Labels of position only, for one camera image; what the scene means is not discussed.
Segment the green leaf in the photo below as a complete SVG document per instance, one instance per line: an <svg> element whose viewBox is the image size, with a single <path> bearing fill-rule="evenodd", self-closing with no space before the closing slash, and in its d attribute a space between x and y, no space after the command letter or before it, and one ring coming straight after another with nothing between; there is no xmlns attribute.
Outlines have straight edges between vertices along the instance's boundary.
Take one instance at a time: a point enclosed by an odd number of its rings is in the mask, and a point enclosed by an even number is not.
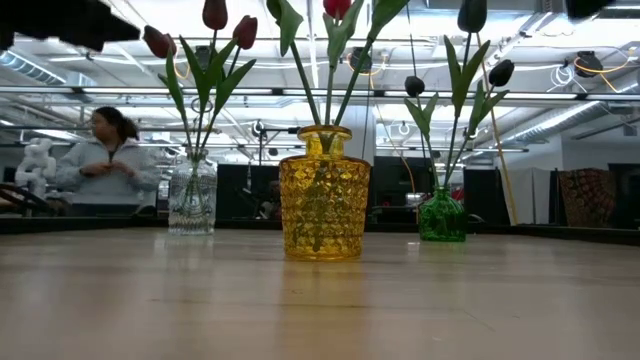
<svg viewBox="0 0 640 360"><path fill-rule="evenodd" d="M218 85L216 88L216 107L214 114L218 114L220 110L224 107L231 96L233 90L238 86L242 78L251 70L253 65L256 63L256 60L253 59L248 63L242 65L238 70L234 71L233 74L229 75L227 79Z"/></svg>
<svg viewBox="0 0 640 360"><path fill-rule="evenodd" d="M467 93L469 93L469 86L471 85L471 80L478 72L478 67L484 61L484 56L489 50L489 46L491 45L491 41L487 41L478 51L473 55L471 60L467 63L467 66L464 68L464 71L460 75L460 79L453 86L453 106L455 107L455 116L460 117L462 113L462 107L464 106L464 102L467 99Z"/></svg>
<svg viewBox="0 0 640 360"><path fill-rule="evenodd" d="M447 48L447 61L449 62L449 75L451 76L451 89L455 89L456 84L460 79L460 63L458 62L458 56L456 55L456 49L451 44L449 37L445 35L444 45Z"/></svg>
<svg viewBox="0 0 640 360"><path fill-rule="evenodd" d="M167 76L163 76L158 74L160 80L164 83L164 85L169 89L169 94L173 98L173 102L176 104L176 109L180 113L183 121L187 120L187 112L184 108L184 98L182 96L182 90L180 89L180 84L178 83L178 77L176 76L176 70L174 68L173 63L173 54L171 53L171 48L169 48L169 53L167 54L167 61L165 62L165 70L167 72Z"/></svg>
<svg viewBox="0 0 640 360"><path fill-rule="evenodd" d="M508 93L509 93L509 90L501 91L497 93L496 96L484 102L484 105L482 106L482 113L480 114L480 120L478 121L478 125L480 124L480 121L482 121L484 118L487 117L489 112L491 112L491 109L493 109L494 106L498 105L500 100L504 99L504 97L507 96Z"/></svg>
<svg viewBox="0 0 640 360"><path fill-rule="evenodd" d="M329 56L329 66L335 69L338 66L338 60L344 49L347 47L347 41L353 37L356 31L356 23L358 22L358 15L360 9L362 9L364 0L356 0L347 13L342 18L340 25L334 24L334 19L327 13L322 14L324 25L327 28L327 34L329 35L329 46L327 47L327 55Z"/></svg>
<svg viewBox="0 0 640 360"><path fill-rule="evenodd" d="M409 110L409 113L411 113L413 121L416 122L420 132L422 132L427 140L429 140L429 133L431 132L431 115L433 114L433 110L435 109L437 102L438 96L436 95L429 100L429 104L427 104L425 109L421 110L419 107L414 105L409 98L404 99L404 104Z"/></svg>
<svg viewBox="0 0 640 360"><path fill-rule="evenodd" d="M304 19L287 0L267 0L267 8L280 27L280 56L285 56Z"/></svg>
<svg viewBox="0 0 640 360"><path fill-rule="evenodd" d="M204 75L207 86L209 87L209 95L211 94L212 87L216 86L219 81L225 80L222 78L222 74L224 74L224 64L237 44L238 40L236 39L229 41L227 46L220 50L220 52L216 54L209 63L209 67L207 67Z"/></svg>
<svg viewBox="0 0 640 360"><path fill-rule="evenodd" d="M376 40L380 31L395 18L409 3L409 0L378 0L371 16L371 29L367 37Z"/></svg>
<svg viewBox="0 0 640 360"><path fill-rule="evenodd" d="M427 120L429 124L431 124L431 116L433 115L433 112L436 110L436 105L438 105L438 100L440 100L440 95L438 95L438 93L435 93L431 97L431 99L429 99L427 106L425 106L424 109L422 110L422 114L424 115L425 120Z"/></svg>
<svg viewBox="0 0 640 360"><path fill-rule="evenodd" d="M473 110L471 111L471 118L469 119L469 129L467 129L467 138L470 138L476 133L476 129L484 116L482 116L482 110L484 107L484 84L482 80L478 81L476 87L476 98L473 102Z"/></svg>
<svg viewBox="0 0 640 360"><path fill-rule="evenodd" d="M180 43L182 44L185 55L187 56L187 62L189 62L193 79L196 82L198 98L200 99L200 113L202 114L207 108L207 101L209 101L209 95L211 94L211 86L209 86L205 79L204 72L202 72L202 68L198 63L198 58L196 58L193 50L191 50L191 47L182 36L180 36Z"/></svg>

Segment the pipe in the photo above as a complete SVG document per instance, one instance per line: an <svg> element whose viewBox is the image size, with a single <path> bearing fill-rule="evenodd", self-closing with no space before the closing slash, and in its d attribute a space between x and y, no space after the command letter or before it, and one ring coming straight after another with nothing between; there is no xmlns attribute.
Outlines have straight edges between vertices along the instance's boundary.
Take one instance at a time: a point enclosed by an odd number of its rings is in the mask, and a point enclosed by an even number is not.
<svg viewBox="0 0 640 360"><path fill-rule="evenodd" d="M619 94L636 93L638 90L638 80L635 72L631 74L631 79L619 81ZM612 114L612 108L607 101L589 101L574 105L568 109L555 109L548 111L541 116L531 119L525 123L526 128L517 128L507 135L502 141L502 145L509 146L516 143L532 143L549 136L561 133L575 126L586 124L603 116Z"/></svg>

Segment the black tulip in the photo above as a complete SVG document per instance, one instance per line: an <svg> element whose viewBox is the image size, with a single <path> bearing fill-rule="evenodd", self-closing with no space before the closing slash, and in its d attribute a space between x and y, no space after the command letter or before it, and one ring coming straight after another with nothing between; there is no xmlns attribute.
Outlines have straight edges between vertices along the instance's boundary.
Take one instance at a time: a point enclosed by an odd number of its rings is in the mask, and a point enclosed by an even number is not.
<svg viewBox="0 0 640 360"><path fill-rule="evenodd" d="M416 97L424 92L424 81L417 76L407 76L404 81L404 90L407 95Z"/></svg>
<svg viewBox="0 0 640 360"><path fill-rule="evenodd" d="M489 83L495 87L507 85L516 66L511 60L501 61L489 73Z"/></svg>
<svg viewBox="0 0 640 360"><path fill-rule="evenodd" d="M487 0L463 0L458 12L458 27L468 33L478 33L487 22Z"/></svg>

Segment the white wall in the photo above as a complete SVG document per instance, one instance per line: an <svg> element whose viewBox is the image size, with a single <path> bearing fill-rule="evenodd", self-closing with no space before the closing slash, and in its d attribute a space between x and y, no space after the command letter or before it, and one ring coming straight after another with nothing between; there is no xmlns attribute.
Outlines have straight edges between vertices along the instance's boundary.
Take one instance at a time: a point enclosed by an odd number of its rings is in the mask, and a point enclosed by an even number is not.
<svg viewBox="0 0 640 360"><path fill-rule="evenodd" d="M590 143L565 140L564 170L596 168L609 170L609 164L640 164L638 143Z"/></svg>
<svg viewBox="0 0 640 360"><path fill-rule="evenodd" d="M527 146L527 153L505 153L509 169L538 168L543 170L563 169L563 143L559 135L549 138L549 143ZM500 158L494 159L495 166L502 168Z"/></svg>

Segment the textured glass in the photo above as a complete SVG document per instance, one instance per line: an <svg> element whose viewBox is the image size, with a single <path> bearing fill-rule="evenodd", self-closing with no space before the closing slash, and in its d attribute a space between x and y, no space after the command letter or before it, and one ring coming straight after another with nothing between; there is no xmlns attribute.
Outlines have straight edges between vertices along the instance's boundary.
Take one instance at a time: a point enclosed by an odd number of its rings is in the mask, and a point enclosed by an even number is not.
<svg viewBox="0 0 640 360"><path fill-rule="evenodd" d="M169 184L169 233L212 234L217 189L218 173L206 162L187 160L178 165Z"/></svg>
<svg viewBox="0 0 640 360"><path fill-rule="evenodd" d="M343 156L347 129L305 128L307 154L280 163L284 251L305 260L360 256L371 166Z"/></svg>
<svg viewBox="0 0 640 360"><path fill-rule="evenodd" d="M435 196L420 210L420 239L438 242L464 242L467 238L467 214L451 198L448 188L437 189Z"/></svg>

